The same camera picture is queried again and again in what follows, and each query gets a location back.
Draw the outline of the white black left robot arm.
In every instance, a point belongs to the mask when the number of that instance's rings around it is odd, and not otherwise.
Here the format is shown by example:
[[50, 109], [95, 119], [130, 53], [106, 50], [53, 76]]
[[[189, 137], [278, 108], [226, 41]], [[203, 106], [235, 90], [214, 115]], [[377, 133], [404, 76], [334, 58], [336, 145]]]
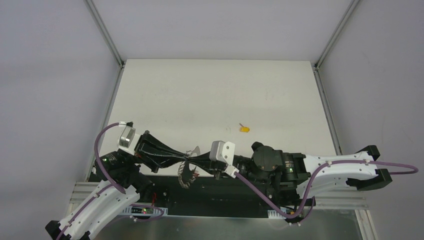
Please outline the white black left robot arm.
[[50, 221], [45, 229], [54, 240], [92, 240], [111, 220], [127, 208], [146, 212], [153, 221], [165, 214], [165, 188], [155, 185], [140, 172], [144, 164], [157, 172], [176, 163], [185, 163], [191, 151], [175, 151], [146, 131], [142, 135], [127, 126], [118, 140], [118, 149], [99, 156], [95, 145], [96, 174], [101, 178], [95, 190], [67, 217]]

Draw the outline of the large steel keyring plate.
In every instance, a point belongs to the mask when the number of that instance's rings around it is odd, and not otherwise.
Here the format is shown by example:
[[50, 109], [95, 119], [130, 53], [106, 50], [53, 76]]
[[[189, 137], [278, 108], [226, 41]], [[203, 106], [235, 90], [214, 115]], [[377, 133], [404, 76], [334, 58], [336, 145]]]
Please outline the large steel keyring plate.
[[189, 158], [193, 155], [199, 156], [201, 153], [199, 146], [196, 146], [193, 150], [188, 150], [183, 155], [183, 161], [180, 163], [177, 171], [178, 182], [183, 189], [189, 189], [191, 184], [199, 176], [197, 168], [190, 169]]

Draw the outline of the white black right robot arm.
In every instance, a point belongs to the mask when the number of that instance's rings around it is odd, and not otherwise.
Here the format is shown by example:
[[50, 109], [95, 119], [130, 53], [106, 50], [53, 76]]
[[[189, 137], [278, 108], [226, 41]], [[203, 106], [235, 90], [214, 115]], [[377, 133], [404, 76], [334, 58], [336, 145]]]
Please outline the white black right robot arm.
[[209, 152], [189, 156], [188, 162], [210, 174], [263, 184], [263, 195], [280, 207], [306, 206], [316, 195], [339, 188], [379, 190], [393, 181], [388, 169], [378, 168], [375, 145], [336, 156], [284, 152], [260, 142], [251, 147], [252, 155], [244, 157], [235, 154], [234, 143], [214, 141]]

